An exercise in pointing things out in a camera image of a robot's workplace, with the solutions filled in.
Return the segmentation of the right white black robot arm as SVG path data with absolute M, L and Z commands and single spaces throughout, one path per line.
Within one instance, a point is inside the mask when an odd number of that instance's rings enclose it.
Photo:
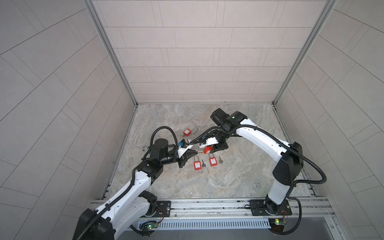
M 303 156 L 302 146 L 297 142 L 284 142 L 253 123 L 241 112 L 229 115 L 218 108 L 211 114 L 211 120 L 216 126 L 211 127 L 194 140 L 182 140 L 178 144 L 178 156 L 181 160 L 188 160 L 197 155 L 192 148 L 208 148 L 209 153 L 223 151 L 228 148 L 227 140 L 231 137 L 242 137 L 266 152 L 277 164 L 273 170 L 274 182 L 267 194 L 261 210 L 275 216 L 282 210 L 283 202 L 298 198 L 290 194 L 297 184 L 321 185 L 327 181 L 324 171 L 314 162 Z M 297 176 L 304 167 L 304 163 L 312 166 L 321 176 L 320 180 L 298 180 Z

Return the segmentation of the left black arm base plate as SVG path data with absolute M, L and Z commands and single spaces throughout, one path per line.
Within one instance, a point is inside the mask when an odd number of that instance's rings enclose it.
M 155 211 L 152 214 L 143 215 L 143 218 L 168 218 L 171 212 L 171 201 L 157 201 Z

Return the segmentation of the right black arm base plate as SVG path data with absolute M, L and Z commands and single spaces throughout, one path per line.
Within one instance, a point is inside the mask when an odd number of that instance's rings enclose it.
M 253 216 L 282 216 L 283 214 L 291 216 L 292 210 L 287 199 L 280 205 L 267 199 L 250 200 L 249 206 Z

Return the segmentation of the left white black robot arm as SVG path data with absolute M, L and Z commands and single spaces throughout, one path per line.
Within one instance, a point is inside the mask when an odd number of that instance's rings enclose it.
M 197 139 L 174 140 L 175 144 L 169 145 L 168 140 L 156 140 L 155 134 L 152 134 L 142 162 L 132 170 L 131 180 L 96 210 L 86 209 L 78 220 L 73 238 L 116 240 L 127 228 L 142 237 L 150 237 L 160 222 L 147 221 L 139 228 L 134 227 L 134 222 L 141 216 L 152 216 L 156 212 L 163 219 L 165 213 L 157 206 L 157 196 L 148 192 L 147 188 L 162 174 L 165 165 L 178 163 L 183 168 L 188 159 L 198 153 L 192 149 Z

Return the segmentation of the red padlock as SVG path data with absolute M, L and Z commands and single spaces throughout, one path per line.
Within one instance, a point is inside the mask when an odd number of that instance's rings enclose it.
M 183 131 L 183 135 L 185 136 L 185 137 L 188 137 L 189 135 L 193 135 L 193 134 L 195 134 L 197 131 L 199 130 L 199 128 L 198 127 L 194 127 L 194 128 L 192 128 L 192 129 L 185 129 L 184 131 Z
M 195 171 L 202 169 L 202 162 L 200 161 L 200 158 L 197 155 L 194 156 L 194 169 Z
M 198 150 L 198 153 L 203 153 L 203 154 L 210 154 L 213 150 L 213 146 L 208 146 L 208 147 L 204 147 L 203 149 L 201 150 Z
M 218 161 L 217 161 L 216 157 L 213 154 L 209 154 L 209 161 L 210 161 L 211 167 L 214 167 L 214 166 L 218 165 Z

